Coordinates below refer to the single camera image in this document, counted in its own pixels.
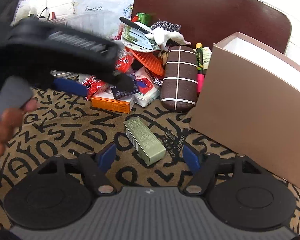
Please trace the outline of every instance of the gray ribbed gripper base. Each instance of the gray ribbed gripper base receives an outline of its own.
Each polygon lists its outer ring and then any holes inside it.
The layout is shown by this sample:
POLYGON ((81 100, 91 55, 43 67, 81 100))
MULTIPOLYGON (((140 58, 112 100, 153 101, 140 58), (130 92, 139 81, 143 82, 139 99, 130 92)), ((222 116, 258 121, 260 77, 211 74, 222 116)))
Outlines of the gray ribbed gripper base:
POLYGON ((290 240, 286 227, 267 232, 232 228, 215 218, 204 201, 177 187, 123 187, 100 197, 79 221, 50 231, 15 226, 22 240, 290 240))

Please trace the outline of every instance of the pink highlighter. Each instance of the pink highlighter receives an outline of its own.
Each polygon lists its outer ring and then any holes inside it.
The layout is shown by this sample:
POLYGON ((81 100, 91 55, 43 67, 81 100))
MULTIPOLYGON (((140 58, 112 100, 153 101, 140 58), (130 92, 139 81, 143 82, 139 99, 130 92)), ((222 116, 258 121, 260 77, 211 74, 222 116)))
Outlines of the pink highlighter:
POLYGON ((197 81, 198 81, 198 87, 197 92, 198 94, 201 92, 203 81, 204 81, 204 75, 203 74, 197 74, 197 81))

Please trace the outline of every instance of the pile of objects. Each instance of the pile of objects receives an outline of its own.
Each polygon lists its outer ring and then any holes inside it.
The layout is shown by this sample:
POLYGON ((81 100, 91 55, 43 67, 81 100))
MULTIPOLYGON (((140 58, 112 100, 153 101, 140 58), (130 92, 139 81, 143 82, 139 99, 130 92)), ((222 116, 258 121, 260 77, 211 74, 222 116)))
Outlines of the pile of objects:
POLYGON ((201 91, 211 51, 197 44, 187 47, 179 32, 181 25, 158 21, 149 27, 150 15, 138 13, 131 21, 120 17, 116 69, 135 82, 133 92, 121 91, 95 76, 80 76, 87 87, 87 100, 94 107, 129 113, 135 103, 148 106, 161 96, 162 105, 171 111, 187 112, 201 91))

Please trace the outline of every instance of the red candy wrapper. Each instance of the red candy wrapper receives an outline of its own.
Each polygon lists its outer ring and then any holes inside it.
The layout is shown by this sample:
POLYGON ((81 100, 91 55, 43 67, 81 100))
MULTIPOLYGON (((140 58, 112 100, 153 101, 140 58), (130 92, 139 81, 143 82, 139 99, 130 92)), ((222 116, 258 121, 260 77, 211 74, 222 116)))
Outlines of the red candy wrapper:
MULTIPOLYGON (((128 53, 125 57, 119 59, 115 68, 123 73, 127 72, 130 69, 130 66, 133 62, 133 55, 128 53)), ((93 96, 94 93, 105 89, 108 85, 107 83, 97 79, 95 76, 90 76, 82 82, 82 85, 86 86, 88 89, 87 100, 93 96)))

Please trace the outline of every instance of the white stripe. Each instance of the white stripe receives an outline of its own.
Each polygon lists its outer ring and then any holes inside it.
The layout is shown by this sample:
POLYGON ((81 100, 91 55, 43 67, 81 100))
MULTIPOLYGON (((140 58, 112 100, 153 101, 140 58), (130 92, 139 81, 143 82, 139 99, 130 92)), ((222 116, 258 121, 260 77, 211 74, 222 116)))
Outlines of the white stripe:
POLYGON ((180 72, 180 56, 181 56, 181 46, 179 46, 179 59, 178 59, 178 75, 177 75, 177 86, 176 86, 176 102, 174 104, 174 110, 177 110, 177 99, 178 99, 178 88, 179 88, 179 72, 180 72))
POLYGON ((169 61, 169 62, 167 62, 166 64, 168 64, 168 63, 182 63, 182 64, 187 64, 187 65, 191 65, 191 66, 195 66, 195 67, 198 67, 197 65, 195 65, 195 64, 192 64, 192 63, 188 63, 188 62, 180 62, 180 61, 169 61))
POLYGON ((176 77, 170 77, 170 78, 164 78, 163 80, 166 80, 166 79, 180 79, 180 80, 186 80, 186 81, 191 81, 191 82, 194 82, 194 83, 198 83, 197 81, 192 80, 192 79, 188 79, 188 78, 176 78, 176 77))
MULTIPOLYGON (((173 50, 169 50, 168 52, 170 52, 170 51, 179 51, 179 50, 178 49, 173 49, 173 50)), ((192 52, 192 51, 188 51, 188 50, 180 50, 180 51, 189 52, 189 53, 195 54, 197 56, 197 54, 192 52)))
POLYGON ((189 101, 189 100, 185 100, 185 99, 178 99, 178 98, 162 98, 161 101, 175 101, 175 102, 185 102, 185 103, 190 103, 195 105, 195 102, 193 101, 189 101))

